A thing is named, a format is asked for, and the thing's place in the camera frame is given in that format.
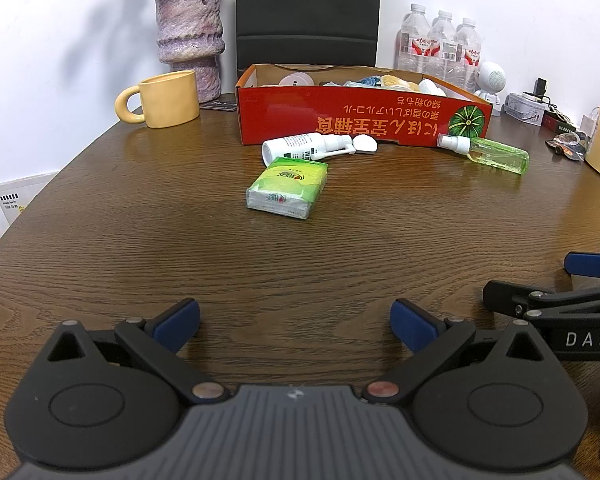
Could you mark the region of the green spray bottle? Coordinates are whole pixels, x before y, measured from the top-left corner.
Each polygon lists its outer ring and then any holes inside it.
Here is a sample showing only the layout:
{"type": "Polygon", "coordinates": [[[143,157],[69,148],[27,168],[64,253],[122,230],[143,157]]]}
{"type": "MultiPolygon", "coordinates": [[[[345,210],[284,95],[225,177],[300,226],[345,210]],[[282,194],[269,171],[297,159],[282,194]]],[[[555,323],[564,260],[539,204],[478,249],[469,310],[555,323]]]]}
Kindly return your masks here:
{"type": "Polygon", "coordinates": [[[521,148],[486,138],[439,134],[437,147],[464,155],[472,162],[522,176],[529,166],[529,154],[521,148]]]}

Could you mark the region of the green tissue pack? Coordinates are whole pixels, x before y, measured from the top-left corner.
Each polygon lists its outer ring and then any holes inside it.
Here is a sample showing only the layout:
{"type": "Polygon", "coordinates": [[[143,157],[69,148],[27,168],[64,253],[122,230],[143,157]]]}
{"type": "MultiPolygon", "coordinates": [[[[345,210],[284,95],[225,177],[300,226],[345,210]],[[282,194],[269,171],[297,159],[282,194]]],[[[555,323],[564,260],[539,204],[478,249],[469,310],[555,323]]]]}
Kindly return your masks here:
{"type": "Polygon", "coordinates": [[[246,189],[249,209],[306,220],[327,182],[328,165],[276,157],[246,189]]]}

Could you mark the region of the white round cap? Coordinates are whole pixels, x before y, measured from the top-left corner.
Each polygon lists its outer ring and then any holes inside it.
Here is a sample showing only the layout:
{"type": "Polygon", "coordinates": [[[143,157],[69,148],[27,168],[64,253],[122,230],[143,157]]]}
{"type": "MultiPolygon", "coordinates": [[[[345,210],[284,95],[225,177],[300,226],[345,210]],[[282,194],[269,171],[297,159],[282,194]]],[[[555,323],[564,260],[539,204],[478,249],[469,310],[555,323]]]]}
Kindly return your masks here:
{"type": "Polygon", "coordinates": [[[374,154],[378,150],[377,141],[368,134],[358,134],[352,139],[352,145],[357,153],[374,154]]]}

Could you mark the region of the white spray bottle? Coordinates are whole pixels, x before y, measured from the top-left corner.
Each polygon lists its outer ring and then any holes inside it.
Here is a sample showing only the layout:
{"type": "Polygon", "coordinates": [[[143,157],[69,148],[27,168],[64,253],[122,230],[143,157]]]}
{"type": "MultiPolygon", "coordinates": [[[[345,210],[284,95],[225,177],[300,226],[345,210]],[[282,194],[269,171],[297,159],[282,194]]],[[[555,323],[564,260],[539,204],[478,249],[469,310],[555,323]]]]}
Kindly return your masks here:
{"type": "Polygon", "coordinates": [[[279,157],[317,162],[330,156],[354,153],[353,141],[348,134],[302,133],[267,140],[261,146],[262,159],[267,167],[279,157]]]}

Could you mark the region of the iridescent plastic bag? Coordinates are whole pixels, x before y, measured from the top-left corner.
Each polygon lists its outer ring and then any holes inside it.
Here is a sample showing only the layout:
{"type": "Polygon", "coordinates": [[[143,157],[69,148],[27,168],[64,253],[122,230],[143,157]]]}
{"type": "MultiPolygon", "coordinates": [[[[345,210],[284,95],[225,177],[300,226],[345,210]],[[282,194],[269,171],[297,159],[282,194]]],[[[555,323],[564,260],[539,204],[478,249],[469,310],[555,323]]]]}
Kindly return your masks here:
{"type": "Polygon", "coordinates": [[[345,82],[323,81],[323,87],[351,87],[351,88],[381,88],[381,76],[368,76],[358,80],[347,80],[345,82]]]}

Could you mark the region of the foil snack wrapper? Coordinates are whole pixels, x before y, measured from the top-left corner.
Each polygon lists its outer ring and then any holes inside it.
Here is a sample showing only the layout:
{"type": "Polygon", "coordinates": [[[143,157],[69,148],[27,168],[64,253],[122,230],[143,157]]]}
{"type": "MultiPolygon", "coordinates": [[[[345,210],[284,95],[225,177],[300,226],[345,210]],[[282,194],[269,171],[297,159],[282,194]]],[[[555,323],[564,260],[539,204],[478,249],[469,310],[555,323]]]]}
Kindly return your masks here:
{"type": "Polygon", "coordinates": [[[556,155],[573,162],[583,162],[588,152],[588,137],[579,131],[559,133],[553,139],[546,140],[545,144],[556,155]]]}

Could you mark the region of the small white robot toy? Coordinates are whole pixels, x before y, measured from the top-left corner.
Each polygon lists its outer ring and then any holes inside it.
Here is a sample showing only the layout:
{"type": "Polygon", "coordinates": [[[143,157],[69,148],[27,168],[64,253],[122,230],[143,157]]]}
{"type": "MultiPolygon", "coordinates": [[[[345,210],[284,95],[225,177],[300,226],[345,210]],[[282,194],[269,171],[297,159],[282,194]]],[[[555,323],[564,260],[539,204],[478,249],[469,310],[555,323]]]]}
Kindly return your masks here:
{"type": "Polygon", "coordinates": [[[492,115],[501,115],[500,93],[506,86],[505,70],[492,61],[482,61],[478,67],[475,96],[492,105],[492,115]]]}

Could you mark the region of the yellow ceramic mug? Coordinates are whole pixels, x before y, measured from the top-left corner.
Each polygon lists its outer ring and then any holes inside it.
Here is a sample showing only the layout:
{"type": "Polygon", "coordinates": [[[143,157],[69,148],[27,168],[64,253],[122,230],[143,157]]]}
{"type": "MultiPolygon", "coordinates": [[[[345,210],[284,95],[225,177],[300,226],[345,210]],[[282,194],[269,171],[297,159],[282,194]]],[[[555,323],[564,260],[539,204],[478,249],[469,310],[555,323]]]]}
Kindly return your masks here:
{"type": "Polygon", "coordinates": [[[114,101],[114,112],[122,122],[148,128],[170,128],[191,122],[199,116],[196,76],[192,70],[179,70],[142,80],[124,89],[114,101]],[[129,98],[140,96],[140,114],[129,109],[129,98]]]}

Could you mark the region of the dark card on table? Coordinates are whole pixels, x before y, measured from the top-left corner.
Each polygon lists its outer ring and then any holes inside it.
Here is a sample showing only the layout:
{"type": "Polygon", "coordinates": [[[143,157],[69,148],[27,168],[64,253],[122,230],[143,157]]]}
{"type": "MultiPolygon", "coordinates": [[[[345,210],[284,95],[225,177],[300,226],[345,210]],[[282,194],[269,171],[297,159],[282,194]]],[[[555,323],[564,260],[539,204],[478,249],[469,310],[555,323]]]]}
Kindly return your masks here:
{"type": "Polygon", "coordinates": [[[199,107],[202,110],[217,110],[218,112],[235,113],[237,110],[237,103],[235,101],[212,100],[201,103],[199,107]]]}

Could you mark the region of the red cardboard box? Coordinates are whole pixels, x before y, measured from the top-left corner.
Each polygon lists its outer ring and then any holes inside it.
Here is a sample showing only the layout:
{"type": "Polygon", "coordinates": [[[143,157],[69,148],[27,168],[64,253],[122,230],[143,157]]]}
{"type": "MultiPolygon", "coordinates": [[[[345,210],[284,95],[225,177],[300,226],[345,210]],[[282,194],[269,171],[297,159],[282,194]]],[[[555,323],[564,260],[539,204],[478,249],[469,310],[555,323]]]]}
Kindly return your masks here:
{"type": "Polygon", "coordinates": [[[439,134],[483,138],[492,105],[446,81],[430,77],[437,94],[383,88],[323,87],[368,76],[394,75],[420,82],[424,76],[367,66],[254,64],[239,78],[236,99],[240,138],[245,144],[299,133],[368,134],[399,145],[436,145],[439,134]],[[309,87],[284,87],[288,74],[308,73],[309,87]]]}

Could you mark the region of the water bottle right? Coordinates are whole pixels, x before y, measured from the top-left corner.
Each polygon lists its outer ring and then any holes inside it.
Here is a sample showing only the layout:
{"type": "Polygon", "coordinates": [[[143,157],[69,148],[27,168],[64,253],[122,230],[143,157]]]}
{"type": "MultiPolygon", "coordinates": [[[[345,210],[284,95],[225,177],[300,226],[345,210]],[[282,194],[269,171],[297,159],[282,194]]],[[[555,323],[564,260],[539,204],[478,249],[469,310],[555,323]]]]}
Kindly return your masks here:
{"type": "Polygon", "coordinates": [[[482,49],[482,39],[476,29],[476,21],[463,18],[463,23],[457,27],[456,41],[462,47],[460,64],[464,70],[463,87],[474,93],[478,89],[478,73],[482,49]]]}

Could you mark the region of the water bottle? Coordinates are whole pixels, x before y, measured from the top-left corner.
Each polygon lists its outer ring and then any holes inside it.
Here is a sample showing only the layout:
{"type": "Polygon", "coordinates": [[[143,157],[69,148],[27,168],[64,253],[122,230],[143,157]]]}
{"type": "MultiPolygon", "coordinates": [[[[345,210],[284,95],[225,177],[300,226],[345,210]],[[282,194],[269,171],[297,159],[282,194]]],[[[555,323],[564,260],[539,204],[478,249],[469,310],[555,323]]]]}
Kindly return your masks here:
{"type": "Polygon", "coordinates": [[[411,4],[411,11],[404,18],[398,40],[396,67],[412,73],[422,73],[430,48],[431,26],[426,18],[426,6],[411,4]]]}
{"type": "Polygon", "coordinates": [[[427,73],[445,80],[457,61],[458,43],[451,12],[439,12],[430,28],[428,39],[430,49],[427,73]]]}
{"type": "Polygon", "coordinates": [[[482,39],[476,29],[476,21],[463,18],[463,23],[457,27],[456,41],[462,47],[460,64],[464,70],[463,87],[474,93],[478,89],[478,73],[482,49],[482,39]]]}

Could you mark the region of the water bottle left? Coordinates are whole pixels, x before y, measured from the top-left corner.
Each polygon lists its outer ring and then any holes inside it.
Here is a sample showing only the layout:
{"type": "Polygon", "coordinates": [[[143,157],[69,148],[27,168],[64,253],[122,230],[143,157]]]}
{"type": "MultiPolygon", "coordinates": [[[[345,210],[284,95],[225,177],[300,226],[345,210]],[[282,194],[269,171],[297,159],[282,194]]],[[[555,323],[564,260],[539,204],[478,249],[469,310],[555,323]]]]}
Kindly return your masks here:
{"type": "Polygon", "coordinates": [[[411,4],[411,11],[404,18],[398,40],[396,67],[412,73],[422,73],[430,48],[431,26],[426,18],[426,6],[411,4]]]}

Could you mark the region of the water bottle middle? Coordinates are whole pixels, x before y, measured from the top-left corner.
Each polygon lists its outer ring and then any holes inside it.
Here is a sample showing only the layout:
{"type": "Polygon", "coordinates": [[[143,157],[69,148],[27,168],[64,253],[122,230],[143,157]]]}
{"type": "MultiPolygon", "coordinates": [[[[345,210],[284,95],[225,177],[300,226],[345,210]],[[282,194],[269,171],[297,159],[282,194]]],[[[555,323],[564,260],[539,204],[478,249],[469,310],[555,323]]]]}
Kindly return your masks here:
{"type": "Polygon", "coordinates": [[[445,80],[457,61],[458,43],[451,12],[439,12],[430,28],[428,39],[430,49],[427,73],[445,80]]]}

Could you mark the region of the white box by wall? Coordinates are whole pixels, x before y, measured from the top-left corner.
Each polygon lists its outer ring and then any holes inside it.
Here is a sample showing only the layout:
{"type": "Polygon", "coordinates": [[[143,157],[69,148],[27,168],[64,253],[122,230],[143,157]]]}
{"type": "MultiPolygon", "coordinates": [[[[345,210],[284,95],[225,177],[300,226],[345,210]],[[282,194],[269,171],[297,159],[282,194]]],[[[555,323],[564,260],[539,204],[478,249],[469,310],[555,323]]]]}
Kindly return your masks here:
{"type": "Polygon", "coordinates": [[[9,226],[57,174],[51,171],[0,183],[0,207],[9,226]]]}

